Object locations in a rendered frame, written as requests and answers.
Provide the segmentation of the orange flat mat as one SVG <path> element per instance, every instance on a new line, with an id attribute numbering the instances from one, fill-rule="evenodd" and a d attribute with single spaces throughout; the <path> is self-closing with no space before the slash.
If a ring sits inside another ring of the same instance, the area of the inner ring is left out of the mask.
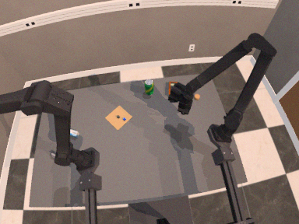
<path id="1" fill-rule="evenodd" d="M 117 116 L 120 118 L 117 118 Z M 126 124 L 132 116 L 126 112 L 122 107 L 118 106 L 115 110 L 113 110 L 110 114 L 105 117 L 117 130 L 119 130 L 124 124 Z M 123 121 L 123 118 L 126 118 Z"/>

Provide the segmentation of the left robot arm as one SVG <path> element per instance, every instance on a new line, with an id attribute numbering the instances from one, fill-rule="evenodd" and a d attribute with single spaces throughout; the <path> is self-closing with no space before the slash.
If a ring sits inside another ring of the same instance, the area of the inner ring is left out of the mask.
<path id="1" fill-rule="evenodd" d="M 68 116 L 73 100 L 73 94 L 47 80 L 32 82 L 29 87 L 0 95 L 0 114 L 19 110 L 26 116 L 42 112 L 53 114 L 57 142 L 55 164 L 69 166 L 74 163 L 76 170 L 81 171 L 94 166 L 95 152 L 74 149 L 72 143 L 69 147 L 71 118 Z"/>

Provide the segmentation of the orange digital multimeter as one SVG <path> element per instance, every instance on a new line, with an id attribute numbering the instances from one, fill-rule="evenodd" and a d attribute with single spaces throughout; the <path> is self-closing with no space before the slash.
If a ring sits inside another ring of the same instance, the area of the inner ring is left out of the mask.
<path id="1" fill-rule="evenodd" d="M 172 89 L 172 87 L 174 86 L 175 83 L 176 82 L 169 82 L 169 95 L 170 95 L 171 89 Z"/>

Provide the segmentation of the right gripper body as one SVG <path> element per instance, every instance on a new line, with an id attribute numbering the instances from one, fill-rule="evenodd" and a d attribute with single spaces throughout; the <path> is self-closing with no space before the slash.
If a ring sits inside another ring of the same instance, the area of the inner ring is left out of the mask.
<path id="1" fill-rule="evenodd" d="M 192 101 L 193 102 L 193 101 Z M 185 104 L 185 108 L 184 109 L 181 109 L 181 108 L 178 108 L 178 111 L 179 112 L 182 112 L 182 113 L 185 113 L 185 114 L 188 114 L 190 109 L 191 109 L 191 106 L 192 106 L 192 102 L 190 104 Z"/>

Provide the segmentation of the green and yellow can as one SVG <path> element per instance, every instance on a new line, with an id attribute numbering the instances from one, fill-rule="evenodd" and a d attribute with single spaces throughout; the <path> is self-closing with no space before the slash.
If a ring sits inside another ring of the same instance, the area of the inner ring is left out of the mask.
<path id="1" fill-rule="evenodd" d="M 152 95 L 153 92 L 154 92 L 154 89 L 153 89 L 153 80 L 147 79 L 144 84 L 145 84 L 145 93 L 147 95 Z"/>

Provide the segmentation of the small white and blue box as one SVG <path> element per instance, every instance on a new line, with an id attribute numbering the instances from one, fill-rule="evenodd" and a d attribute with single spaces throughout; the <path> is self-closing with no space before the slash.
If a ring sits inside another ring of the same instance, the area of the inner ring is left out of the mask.
<path id="1" fill-rule="evenodd" d="M 79 137 L 79 132 L 70 129 L 70 136 L 78 138 Z"/>

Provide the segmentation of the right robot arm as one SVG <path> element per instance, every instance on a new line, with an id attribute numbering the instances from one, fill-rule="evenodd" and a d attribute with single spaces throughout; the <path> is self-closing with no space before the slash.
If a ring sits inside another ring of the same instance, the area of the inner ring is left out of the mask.
<path id="1" fill-rule="evenodd" d="M 196 90 L 200 89 L 210 80 L 218 76 L 221 72 L 223 72 L 224 70 L 232 66 L 235 62 L 243 58 L 246 54 L 251 52 L 253 47 L 259 49 L 261 52 L 241 92 L 241 95 L 235 103 L 233 110 L 231 109 L 229 111 L 229 114 L 226 113 L 226 116 L 223 117 L 225 119 L 224 124 L 220 125 L 219 127 L 211 128 L 213 136 L 217 142 L 232 142 L 232 134 L 239 127 L 247 106 L 254 96 L 255 91 L 259 87 L 259 84 L 262 81 L 262 78 L 266 73 L 269 64 L 271 63 L 273 57 L 276 55 L 277 50 L 275 49 L 275 47 L 271 45 L 271 43 L 268 42 L 268 40 L 266 40 L 260 34 L 252 33 L 249 35 L 247 40 L 243 40 L 242 42 L 240 42 L 239 45 L 225 54 L 213 65 L 208 67 L 204 72 L 195 77 L 192 81 L 187 83 L 186 86 L 177 82 L 171 89 L 168 100 L 171 103 L 179 102 L 178 107 L 184 109 L 185 104 L 190 104 L 192 102 L 194 96 L 193 93 L 195 93 Z M 182 94 L 184 94 L 184 97 L 182 97 Z M 183 104 L 182 101 L 185 104 Z"/>

